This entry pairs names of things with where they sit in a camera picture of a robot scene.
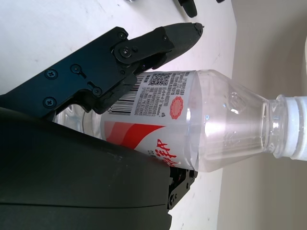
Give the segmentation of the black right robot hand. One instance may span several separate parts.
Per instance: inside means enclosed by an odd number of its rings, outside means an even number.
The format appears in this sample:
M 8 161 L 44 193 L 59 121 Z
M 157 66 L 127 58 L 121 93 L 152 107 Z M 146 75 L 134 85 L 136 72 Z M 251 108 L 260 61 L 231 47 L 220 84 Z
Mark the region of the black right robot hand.
M 129 40 L 115 27 L 0 97 L 3 230 L 167 230 L 196 171 L 56 124 L 70 105 L 102 114 L 137 82 L 191 49 L 200 23 Z

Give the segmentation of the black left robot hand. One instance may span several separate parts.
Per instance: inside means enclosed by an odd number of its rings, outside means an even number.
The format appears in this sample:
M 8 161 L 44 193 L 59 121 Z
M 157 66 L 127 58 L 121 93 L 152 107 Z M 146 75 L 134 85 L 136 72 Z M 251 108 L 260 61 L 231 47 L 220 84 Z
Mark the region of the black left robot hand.
M 194 0 L 178 0 L 178 2 L 188 17 L 193 18 L 197 16 L 198 13 Z

